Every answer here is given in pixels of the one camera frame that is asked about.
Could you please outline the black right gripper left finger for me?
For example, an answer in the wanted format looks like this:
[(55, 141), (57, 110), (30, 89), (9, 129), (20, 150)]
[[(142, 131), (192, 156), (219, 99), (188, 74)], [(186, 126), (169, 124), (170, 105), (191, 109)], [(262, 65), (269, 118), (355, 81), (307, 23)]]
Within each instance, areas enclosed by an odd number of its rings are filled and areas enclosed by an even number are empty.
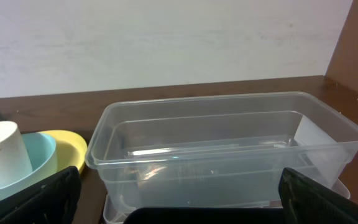
[(80, 193), (80, 173), (67, 167), (1, 200), (0, 223), (71, 224)]

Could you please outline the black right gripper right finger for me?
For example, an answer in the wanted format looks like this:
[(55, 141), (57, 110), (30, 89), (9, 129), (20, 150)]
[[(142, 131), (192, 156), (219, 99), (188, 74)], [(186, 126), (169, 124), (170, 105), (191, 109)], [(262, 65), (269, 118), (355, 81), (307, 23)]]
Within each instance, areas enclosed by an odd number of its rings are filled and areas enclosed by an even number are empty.
[(358, 224), (358, 204), (292, 168), (284, 168), (278, 192), (290, 224)]

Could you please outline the white cup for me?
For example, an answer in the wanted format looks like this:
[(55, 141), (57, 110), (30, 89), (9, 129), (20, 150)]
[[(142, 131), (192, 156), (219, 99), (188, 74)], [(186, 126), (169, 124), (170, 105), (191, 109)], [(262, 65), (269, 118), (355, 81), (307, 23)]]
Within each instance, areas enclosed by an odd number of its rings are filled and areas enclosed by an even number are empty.
[(18, 125), (0, 121), (0, 188), (32, 172), (32, 165)]

